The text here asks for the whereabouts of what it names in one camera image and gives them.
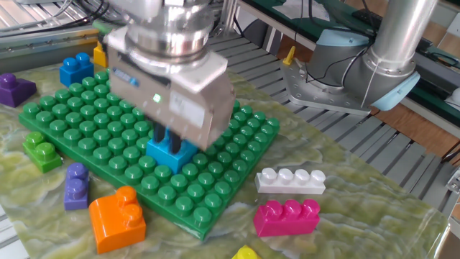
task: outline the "blue block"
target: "blue block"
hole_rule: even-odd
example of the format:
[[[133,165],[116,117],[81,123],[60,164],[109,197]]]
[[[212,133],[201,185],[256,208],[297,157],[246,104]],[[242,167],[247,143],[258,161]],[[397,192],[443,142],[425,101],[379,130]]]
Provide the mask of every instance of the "blue block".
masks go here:
[[[198,148],[187,140],[182,141],[182,146],[175,155],[170,153],[169,146],[169,131],[166,130],[165,139],[162,142],[156,143],[150,140],[147,143],[147,155],[153,157],[158,165],[167,165],[173,174],[179,173],[182,167],[189,163],[193,155],[198,152]]]
[[[94,77],[94,64],[90,62],[86,53],[78,53],[76,59],[64,59],[64,65],[59,68],[60,82],[64,86],[81,83],[86,77]]]

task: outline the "orange block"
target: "orange block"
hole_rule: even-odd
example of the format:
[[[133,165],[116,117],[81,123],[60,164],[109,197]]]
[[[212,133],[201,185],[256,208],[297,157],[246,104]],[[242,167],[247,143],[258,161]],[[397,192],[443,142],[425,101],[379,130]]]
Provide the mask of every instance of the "orange block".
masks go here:
[[[89,206],[98,254],[145,239],[145,221],[136,190],[123,186],[116,194],[99,198]]]

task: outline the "light blue cover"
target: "light blue cover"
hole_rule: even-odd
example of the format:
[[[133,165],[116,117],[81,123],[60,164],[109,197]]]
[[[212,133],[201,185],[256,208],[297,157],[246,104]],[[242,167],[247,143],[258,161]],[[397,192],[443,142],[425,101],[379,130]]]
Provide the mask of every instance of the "light blue cover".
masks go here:
[[[376,100],[372,106],[382,111],[391,110],[396,106],[396,104],[399,104],[400,101],[409,94],[410,90],[414,88],[418,80],[420,80],[420,74],[418,72],[414,72],[393,90],[385,94],[382,98]]]

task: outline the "marbled green mat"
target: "marbled green mat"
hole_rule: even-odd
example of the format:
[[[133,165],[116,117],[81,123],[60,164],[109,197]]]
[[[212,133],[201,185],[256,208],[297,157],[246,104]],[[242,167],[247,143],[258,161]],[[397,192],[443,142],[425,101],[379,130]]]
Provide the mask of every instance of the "marbled green mat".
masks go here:
[[[41,96],[64,87],[59,83],[58,65],[16,75],[37,83],[39,93],[30,101],[38,102]],[[29,132],[17,120],[22,106],[0,105],[0,204],[30,257],[229,259],[241,246],[249,245],[263,259],[433,258],[447,228],[442,213],[256,91],[242,77],[232,72],[229,76],[241,105],[277,117],[281,125],[277,139],[232,205],[205,242],[145,209],[146,240],[103,255],[96,254],[88,211],[64,211],[65,169],[73,161],[64,156],[62,167],[41,174],[22,150]],[[320,196],[258,194],[254,176],[265,167],[320,169],[327,176],[326,191]],[[95,175],[90,188],[91,200],[115,192]],[[252,219],[268,199],[315,199],[321,205],[317,229],[310,235],[258,238]]]

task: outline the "white block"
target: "white block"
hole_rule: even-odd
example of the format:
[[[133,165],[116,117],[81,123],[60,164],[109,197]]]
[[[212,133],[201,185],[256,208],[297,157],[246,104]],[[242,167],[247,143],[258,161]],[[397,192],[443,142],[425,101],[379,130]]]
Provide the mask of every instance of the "white block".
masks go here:
[[[257,173],[255,182],[261,194],[323,194],[326,176],[320,170],[313,170],[311,175],[303,169],[295,173],[283,168],[278,174],[271,168]]]

